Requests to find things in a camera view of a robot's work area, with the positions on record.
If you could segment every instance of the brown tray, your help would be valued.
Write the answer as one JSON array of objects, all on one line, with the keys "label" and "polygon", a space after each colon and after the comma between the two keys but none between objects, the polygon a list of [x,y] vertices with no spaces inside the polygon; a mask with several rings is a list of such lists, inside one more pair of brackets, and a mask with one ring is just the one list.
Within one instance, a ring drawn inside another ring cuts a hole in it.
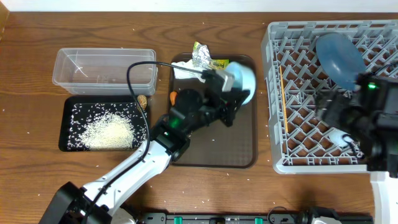
[{"label": "brown tray", "polygon": [[[253,59],[246,55],[212,55],[212,59],[229,59],[239,62],[256,72]],[[172,62],[187,62],[192,54],[178,54]],[[192,88],[203,94],[206,86],[196,78],[174,79],[174,69],[170,69],[170,92]],[[227,128],[221,121],[215,121],[208,128],[201,128],[190,136],[190,147],[173,165],[193,167],[223,167],[245,169],[257,161],[257,116],[256,95],[236,113],[232,127]]]}]

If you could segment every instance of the table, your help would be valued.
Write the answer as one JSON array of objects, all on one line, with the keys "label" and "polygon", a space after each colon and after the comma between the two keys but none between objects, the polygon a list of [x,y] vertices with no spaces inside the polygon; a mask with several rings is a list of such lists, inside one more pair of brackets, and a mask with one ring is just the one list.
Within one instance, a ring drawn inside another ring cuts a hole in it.
[{"label": "table", "polygon": [[[128,204],[141,211],[170,213],[267,213],[276,205],[289,210],[318,205],[373,214],[368,174],[279,175],[273,170],[260,42],[272,21],[393,19],[397,15],[12,12],[0,42],[1,222],[37,223],[64,183],[82,186],[130,155],[58,150],[63,103],[70,96],[51,82],[59,49],[154,49],[159,61],[170,62],[179,53],[191,52],[194,41],[207,44],[213,54],[246,54],[255,60],[258,161],[246,170],[170,166],[143,185]],[[159,67],[158,79],[151,102],[166,113],[169,69]]]}]

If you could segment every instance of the black tray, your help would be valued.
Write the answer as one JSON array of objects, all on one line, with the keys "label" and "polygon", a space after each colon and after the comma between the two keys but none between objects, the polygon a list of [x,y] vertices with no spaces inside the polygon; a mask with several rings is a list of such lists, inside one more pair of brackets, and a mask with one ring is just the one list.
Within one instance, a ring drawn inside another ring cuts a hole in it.
[{"label": "black tray", "polygon": [[[99,108],[96,108],[96,106],[94,106],[95,104],[101,104],[101,106],[99,106]],[[72,111],[74,105],[79,105],[79,107],[77,108],[77,110]],[[68,148],[69,136],[71,135],[75,136],[77,134],[83,133],[85,129],[82,128],[82,125],[86,123],[86,118],[89,117],[89,115],[93,115],[96,112],[100,113],[100,111],[102,111],[101,109],[102,107],[106,108],[107,110],[110,110],[111,112],[118,110],[118,111],[123,111],[122,113],[123,114],[125,113],[125,115],[127,114],[137,115],[137,116],[132,116],[131,118],[131,124],[134,125],[134,130],[135,130],[132,148],[134,149],[141,145],[141,142],[144,140],[144,135],[146,135],[145,134],[146,126],[144,119],[142,119],[141,117],[142,115],[138,111],[136,104],[131,98],[131,96],[72,96],[65,101],[65,105],[63,107],[60,139],[58,142],[58,146],[61,151],[64,152],[89,151],[89,149],[87,149],[84,146],[81,147],[74,146]],[[80,128],[76,126],[76,124],[71,124],[71,119],[73,119],[74,121],[79,121],[80,124],[77,125],[79,125]]]},{"label": "black tray", "polygon": [[[212,55],[212,59],[229,59],[239,62],[256,72],[252,58],[246,55]],[[172,62],[187,62],[192,54],[179,54]],[[170,92],[179,89],[192,88],[203,94],[206,86],[196,78],[174,79],[174,70],[170,69]],[[244,169],[254,165],[257,161],[257,109],[256,94],[250,103],[242,106],[236,114],[232,127],[227,128],[221,121],[210,124],[208,128],[201,128],[190,136],[190,147],[173,165],[193,167],[224,167]]]}]

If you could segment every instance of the brown nut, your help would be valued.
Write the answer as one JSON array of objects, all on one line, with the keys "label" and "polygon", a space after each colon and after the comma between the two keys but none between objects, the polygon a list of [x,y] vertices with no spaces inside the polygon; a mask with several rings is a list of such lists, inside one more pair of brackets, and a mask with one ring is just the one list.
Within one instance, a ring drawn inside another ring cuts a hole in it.
[{"label": "brown nut", "polygon": [[144,95],[139,95],[139,96],[137,97],[137,100],[138,100],[138,103],[141,105],[142,109],[147,108],[148,100],[147,100],[147,97],[146,97],[146,96],[144,96]]}]

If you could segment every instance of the crumpled foil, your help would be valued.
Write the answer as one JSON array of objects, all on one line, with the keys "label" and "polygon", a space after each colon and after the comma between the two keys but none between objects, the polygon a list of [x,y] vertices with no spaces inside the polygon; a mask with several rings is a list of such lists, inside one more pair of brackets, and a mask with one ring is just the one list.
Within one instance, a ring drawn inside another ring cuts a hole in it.
[{"label": "crumpled foil", "polygon": [[192,62],[194,67],[211,69],[211,57],[207,45],[195,42],[193,45]]}]

